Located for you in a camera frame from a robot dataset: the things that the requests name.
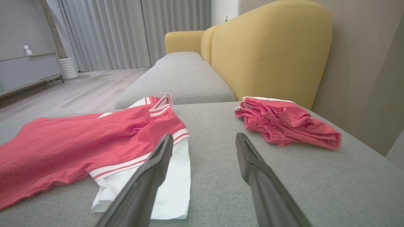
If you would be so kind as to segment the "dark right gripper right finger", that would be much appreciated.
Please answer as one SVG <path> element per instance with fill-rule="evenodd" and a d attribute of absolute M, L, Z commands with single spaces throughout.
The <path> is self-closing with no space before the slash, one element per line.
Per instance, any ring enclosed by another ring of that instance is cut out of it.
<path fill-rule="evenodd" d="M 260 227 L 310 227 L 312 224 L 265 163 L 247 135 L 239 132 L 235 145 L 241 176 L 251 187 Z"/>

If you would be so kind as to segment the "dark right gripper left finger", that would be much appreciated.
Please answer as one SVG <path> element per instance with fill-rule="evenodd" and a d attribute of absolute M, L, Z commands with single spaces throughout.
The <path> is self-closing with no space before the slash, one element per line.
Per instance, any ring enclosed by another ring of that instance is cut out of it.
<path fill-rule="evenodd" d="M 173 136 L 164 135 L 133 174 L 96 227 L 148 227 L 157 190 L 164 182 L 173 151 Z"/>

